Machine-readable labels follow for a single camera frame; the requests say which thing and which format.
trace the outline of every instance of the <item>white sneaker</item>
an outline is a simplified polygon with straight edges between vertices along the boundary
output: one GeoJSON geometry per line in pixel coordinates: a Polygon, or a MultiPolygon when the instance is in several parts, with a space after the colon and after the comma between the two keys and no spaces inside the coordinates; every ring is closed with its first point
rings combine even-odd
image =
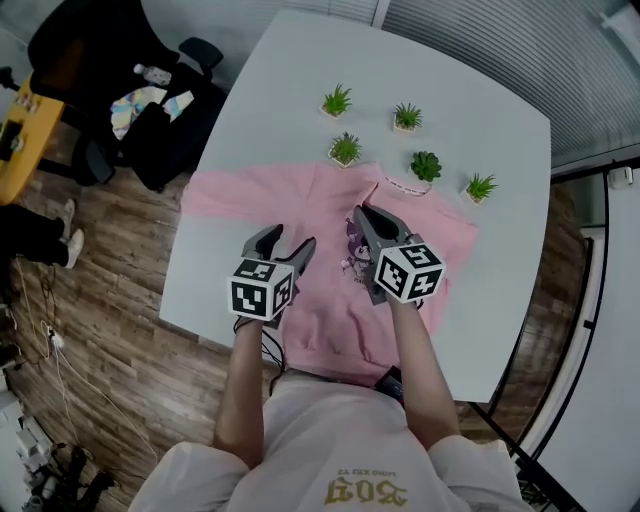
{"type": "Polygon", "coordinates": [[[84,246],[84,231],[76,229],[71,237],[71,240],[67,243],[67,250],[69,251],[69,261],[65,265],[65,268],[73,268],[78,261],[78,256],[82,252],[84,246]]]}
{"type": "Polygon", "coordinates": [[[62,232],[62,240],[65,242],[71,237],[71,223],[73,222],[73,216],[76,214],[76,202],[73,199],[68,199],[64,204],[62,210],[62,222],[64,222],[64,231],[62,232]]]}

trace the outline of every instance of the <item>cartoon print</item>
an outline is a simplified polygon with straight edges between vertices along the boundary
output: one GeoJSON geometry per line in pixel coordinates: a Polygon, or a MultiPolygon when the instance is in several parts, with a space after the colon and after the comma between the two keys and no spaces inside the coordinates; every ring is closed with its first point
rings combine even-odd
{"type": "Polygon", "coordinates": [[[355,281],[363,283],[364,270],[371,263],[369,247],[362,244],[362,239],[358,237],[358,229],[351,219],[347,218],[345,221],[347,222],[346,231],[347,238],[349,239],[347,244],[349,256],[340,262],[340,266],[342,267],[343,273],[346,269],[352,268],[356,274],[355,281]]]}

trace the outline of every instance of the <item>black office chair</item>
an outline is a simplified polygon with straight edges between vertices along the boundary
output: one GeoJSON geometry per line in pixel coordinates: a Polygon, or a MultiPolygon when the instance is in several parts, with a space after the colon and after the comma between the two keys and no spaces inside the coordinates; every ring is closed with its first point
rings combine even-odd
{"type": "Polygon", "coordinates": [[[72,107],[65,110],[63,121],[83,132],[80,142],[86,146],[76,148],[79,162],[92,165],[85,157],[101,154],[114,165],[121,152],[124,164],[142,183],[159,190],[195,168],[226,99],[211,83],[211,70],[222,53],[193,37],[179,49],[200,64],[202,74],[178,63],[179,54],[160,42],[140,0],[65,0],[29,43],[31,89],[72,107]],[[172,123],[162,106],[148,105],[120,141],[112,131],[112,103],[153,85],[133,72],[136,64],[172,74],[166,99],[191,91],[194,100],[172,123]]]}
{"type": "Polygon", "coordinates": [[[11,91],[19,91],[20,86],[13,81],[13,74],[10,67],[0,68],[0,85],[11,91]]]}

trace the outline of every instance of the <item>cable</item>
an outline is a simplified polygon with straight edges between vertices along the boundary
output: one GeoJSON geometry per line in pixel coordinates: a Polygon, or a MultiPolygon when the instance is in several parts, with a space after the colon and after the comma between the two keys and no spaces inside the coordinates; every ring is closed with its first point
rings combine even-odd
{"type": "Polygon", "coordinates": [[[15,35],[13,32],[11,32],[10,30],[7,30],[4,27],[0,27],[0,30],[2,32],[4,32],[5,34],[7,34],[9,37],[15,39],[16,41],[18,41],[22,46],[24,46],[25,48],[27,46],[29,46],[27,43],[25,43],[22,39],[20,39],[17,35],[15,35]]]}
{"type": "Polygon", "coordinates": [[[37,359],[35,361],[29,361],[29,358],[22,352],[22,349],[20,348],[20,345],[18,345],[18,343],[16,342],[15,336],[13,335],[12,332],[9,332],[9,341],[11,342],[11,344],[16,348],[16,350],[18,351],[18,355],[22,358],[22,361],[16,361],[16,364],[11,367],[11,368],[6,368],[6,370],[12,370],[12,371],[19,371],[20,368],[22,368],[25,364],[30,364],[32,366],[37,366],[39,370],[42,370],[42,368],[40,367],[40,361],[42,361],[44,359],[44,357],[42,356],[38,356],[37,359]]]}
{"type": "Polygon", "coordinates": [[[9,314],[9,318],[11,318],[11,321],[13,322],[13,330],[17,331],[18,330],[18,321],[16,320],[15,315],[13,314],[13,310],[11,309],[11,306],[6,306],[7,308],[7,312],[9,314]]]}
{"type": "Polygon", "coordinates": [[[73,421],[71,421],[71,415],[69,414],[69,404],[67,402],[67,388],[64,385],[64,381],[62,380],[62,375],[60,375],[60,359],[58,358],[58,352],[59,350],[54,347],[54,354],[56,356],[56,370],[58,371],[58,379],[60,380],[60,385],[62,386],[62,401],[64,402],[64,408],[67,411],[67,419],[69,420],[69,425],[71,425],[71,428],[73,429],[73,435],[76,438],[76,443],[78,443],[78,446],[80,446],[82,443],[80,443],[80,439],[78,438],[78,432],[76,431],[76,426],[73,424],[73,421]]]}
{"type": "Polygon", "coordinates": [[[147,442],[147,440],[146,440],[144,437],[142,437],[142,434],[138,431],[138,429],[137,429],[137,428],[135,427],[135,425],[131,422],[131,420],[127,417],[127,415],[126,415],[125,413],[123,413],[123,412],[120,410],[120,408],[119,408],[116,404],[114,404],[114,403],[113,403],[113,401],[112,401],[112,400],[111,400],[107,395],[105,395],[105,394],[104,394],[102,391],[100,391],[97,387],[95,387],[93,384],[91,384],[91,382],[89,382],[89,381],[88,381],[87,379],[85,379],[82,375],[80,375],[80,374],[76,371],[76,369],[75,369],[73,366],[71,366],[71,363],[67,360],[67,358],[65,357],[65,355],[62,353],[62,351],[61,351],[59,348],[54,347],[54,350],[55,350],[55,352],[56,352],[56,359],[57,359],[57,355],[59,354],[59,355],[60,355],[60,357],[62,357],[62,359],[64,359],[64,362],[65,362],[65,363],[67,363],[67,366],[71,369],[71,371],[72,371],[73,373],[75,373],[75,374],[80,378],[80,380],[82,380],[83,382],[85,382],[86,384],[88,384],[88,385],[89,385],[89,387],[90,387],[91,389],[93,389],[94,391],[96,391],[97,393],[99,393],[100,395],[102,395],[104,398],[106,398],[107,402],[109,402],[109,403],[114,407],[114,409],[120,413],[120,415],[121,415],[121,416],[122,416],[122,417],[127,421],[127,423],[129,424],[129,426],[130,426],[130,427],[133,429],[133,431],[138,435],[138,437],[142,440],[142,442],[143,442],[144,444],[146,444],[146,445],[147,445],[147,447],[149,448],[149,450],[151,451],[151,453],[153,453],[153,456],[154,456],[155,461],[156,461],[156,466],[157,466],[157,465],[158,465],[158,454],[157,454],[157,453],[156,453],[156,451],[153,449],[153,447],[152,447],[152,446],[147,442]]]}
{"type": "Polygon", "coordinates": [[[49,271],[47,271],[47,275],[45,277],[42,276],[40,271],[40,266],[38,264],[36,266],[36,271],[38,272],[38,280],[40,281],[40,292],[42,293],[42,299],[44,301],[44,314],[45,321],[47,325],[56,325],[56,319],[58,315],[58,305],[56,304],[56,296],[53,293],[53,287],[56,284],[56,267],[51,265],[48,267],[51,269],[53,277],[49,279],[49,271]],[[53,302],[53,315],[49,315],[49,299],[53,302]]]}
{"type": "Polygon", "coordinates": [[[264,342],[262,342],[262,353],[271,357],[271,359],[273,359],[278,366],[282,365],[282,361],[273,355],[273,352],[269,350],[269,348],[264,344],[264,342]]]}
{"type": "Polygon", "coordinates": [[[6,331],[6,333],[9,335],[9,341],[11,342],[11,344],[12,344],[14,347],[16,347],[16,350],[18,351],[18,355],[19,355],[20,357],[24,357],[24,358],[25,358],[25,360],[26,360],[26,359],[27,359],[27,356],[25,356],[25,355],[22,353],[22,349],[20,348],[20,345],[18,345],[18,344],[16,343],[16,337],[15,337],[15,334],[14,334],[14,331],[17,331],[17,330],[18,330],[18,322],[16,321],[16,317],[13,315],[13,311],[11,311],[11,306],[8,306],[8,307],[7,307],[7,309],[8,309],[8,311],[9,311],[9,313],[10,313],[11,318],[13,318],[13,322],[14,322],[14,324],[13,324],[13,331],[12,331],[12,330],[8,330],[8,331],[6,331]]]}
{"type": "Polygon", "coordinates": [[[47,342],[51,342],[51,338],[55,334],[53,330],[51,330],[51,327],[49,327],[49,324],[47,324],[47,322],[45,322],[44,320],[40,320],[40,332],[47,339],[47,342]]]}
{"type": "Polygon", "coordinates": [[[27,292],[27,285],[24,282],[24,274],[22,273],[22,266],[20,265],[20,258],[16,258],[16,263],[18,264],[18,273],[20,274],[20,281],[22,282],[22,290],[24,292],[24,298],[27,301],[27,311],[29,313],[29,321],[31,322],[31,332],[33,333],[33,339],[36,343],[36,347],[38,347],[38,352],[42,356],[42,359],[48,360],[51,356],[51,346],[49,345],[49,339],[45,335],[45,341],[47,344],[47,353],[46,355],[40,350],[40,342],[38,341],[38,335],[36,334],[36,327],[33,321],[33,315],[31,313],[31,303],[29,302],[29,292],[27,292]]]}
{"type": "Polygon", "coordinates": [[[266,347],[266,345],[264,344],[264,341],[262,342],[262,346],[267,350],[267,352],[269,352],[269,355],[271,356],[271,358],[277,362],[278,367],[280,369],[280,372],[278,373],[278,375],[276,375],[273,379],[271,379],[271,382],[269,383],[269,396],[273,395],[273,390],[276,387],[276,383],[278,382],[278,380],[280,380],[280,377],[282,377],[282,374],[284,373],[284,370],[286,368],[286,361],[285,361],[285,357],[284,357],[284,350],[282,350],[282,347],[280,346],[280,343],[278,343],[275,338],[273,336],[271,336],[267,331],[265,331],[264,329],[262,329],[262,334],[264,334],[267,338],[269,338],[271,340],[271,342],[278,348],[278,350],[280,351],[280,359],[278,359],[277,357],[275,357],[271,351],[266,347]]]}

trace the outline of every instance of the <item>white table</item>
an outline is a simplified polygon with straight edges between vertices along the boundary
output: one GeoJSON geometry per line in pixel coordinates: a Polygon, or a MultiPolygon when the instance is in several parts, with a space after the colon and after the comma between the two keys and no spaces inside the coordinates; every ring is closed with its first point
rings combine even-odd
{"type": "MultiPolygon", "coordinates": [[[[363,145],[362,161],[389,176],[407,173],[414,151],[443,165],[437,189],[458,192],[474,172],[499,188],[479,208],[469,263],[454,283],[434,339],[454,398],[488,401],[513,349],[533,289],[547,218],[549,121],[524,100],[468,66],[418,43],[368,26],[281,11],[247,61],[196,172],[326,158],[345,130],[363,145]],[[338,122],[318,107],[337,83],[353,107],[338,122]],[[391,132],[393,107],[423,110],[414,136],[391,132]]],[[[162,300],[164,320],[231,346],[234,317],[225,280],[245,240],[262,225],[184,216],[162,300]]]]}

